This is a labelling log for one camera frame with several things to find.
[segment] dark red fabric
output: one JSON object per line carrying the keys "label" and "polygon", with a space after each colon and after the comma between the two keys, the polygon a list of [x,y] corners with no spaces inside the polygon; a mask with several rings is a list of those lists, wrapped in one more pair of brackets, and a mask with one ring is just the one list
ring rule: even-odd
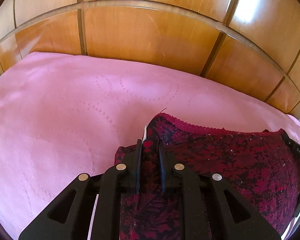
{"label": "dark red fabric", "polygon": [[[220,173],[282,234],[293,217],[300,175],[300,159],[286,147],[283,134],[282,129],[241,133],[206,128],[156,115],[143,144],[140,193],[122,198],[121,240],[180,239],[178,196],[161,193],[159,139],[195,172]],[[120,147],[115,164],[135,147]]]}

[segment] clothing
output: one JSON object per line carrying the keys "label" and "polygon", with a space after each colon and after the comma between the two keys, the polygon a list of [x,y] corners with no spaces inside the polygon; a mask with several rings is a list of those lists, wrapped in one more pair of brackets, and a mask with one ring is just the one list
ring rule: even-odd
{"label": "clothing", "polygon": [[[221,174],[282,234],[293,217],[300,174],[300,159],[283,142],[284,134],[283,129],[242,133],[206,128],[156,115],[143,144],[140,193],[122,197],[120,239],[179,239],[178,196],[161,193],[159,139],[196,173]],[[120,147],[115,164],[134,150]]]}

